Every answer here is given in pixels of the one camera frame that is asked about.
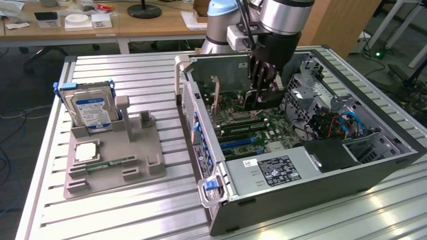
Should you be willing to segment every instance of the hard drive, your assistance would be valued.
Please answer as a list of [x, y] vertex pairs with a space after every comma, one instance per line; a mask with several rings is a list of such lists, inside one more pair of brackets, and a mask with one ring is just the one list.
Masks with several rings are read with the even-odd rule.
[[56, 85], [55, 93], [68, 109], [73, 127], [85, 126], [91, 134], [113, 129], [112, 122], [117, 121], [120, 116], [112, 81], [64, 83], [60, 89]]

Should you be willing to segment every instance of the desk lamp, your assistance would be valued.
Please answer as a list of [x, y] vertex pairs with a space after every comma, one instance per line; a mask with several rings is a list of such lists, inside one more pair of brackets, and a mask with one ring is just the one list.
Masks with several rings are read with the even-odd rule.
[[153, 19], [162, 15], [162, 9], [157, 6], [145, 4], [145, 0], [140, 0], [140, 4], [127, 8], [127, 13], [139, 19]]

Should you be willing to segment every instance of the red wire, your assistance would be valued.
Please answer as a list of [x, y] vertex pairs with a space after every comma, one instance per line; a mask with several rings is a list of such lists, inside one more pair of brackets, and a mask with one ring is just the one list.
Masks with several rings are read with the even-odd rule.
[[327, 133], [327, 137], [331, 136], [331, 131], [332, 131], [332, 126], [334, 126], [334, 120], [336, 119], [336, 116], [332, 117], [332, 121], [331, 121], [331, 126], [328, 127], [328, 133]]

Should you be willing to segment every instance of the metal slats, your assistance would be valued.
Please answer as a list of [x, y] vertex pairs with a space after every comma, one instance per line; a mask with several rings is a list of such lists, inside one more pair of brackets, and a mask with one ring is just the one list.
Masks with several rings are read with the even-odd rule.
[[[382, 109], [414, 136], [423, 131], [400, 109], [360, 81], [354, 70], [328, 50], [320, 54], [340, 69]], [[219, 237], [208, 235], [206, 211], [199, 203], [196, 182], [174, 99], [175, 53], [79, 57], [72, 80], [116, 82], [116, 94], [128, 95], [131, 117], [151, 110], [162, 141], [167, 176], [111, 189], [91, 196], [65, 200], [64, 177], [71, 117], [59, 117], [56, 141], [51, 147], [55, 159], [47, 167], [40, 191], [33, 239], [135, 239], [135, 240], [260, 240], [260, 239], [390, 239], [395, 236], [427, 236], [427, 159], [395, 172], [372, 189], [320, 206], [272, 219]], [[335, 77], [324, 79], [346, 94]], [[419, 142], [427, 146], [427, 139]]]

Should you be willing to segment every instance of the green circuit board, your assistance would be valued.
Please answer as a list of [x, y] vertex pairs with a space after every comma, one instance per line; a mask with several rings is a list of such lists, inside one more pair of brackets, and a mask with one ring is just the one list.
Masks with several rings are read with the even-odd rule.
[[302, 142], [294, 131], [292, 123], [286, 119], [280, 109], [275, 107], [247, 111], [243, 108], [243, 94], [243, 92], [220, 94], [216, 116], [212, 114], [214, 100], [210, 96], [204, 98], [207, 112], [227, 160], [282, 151]]

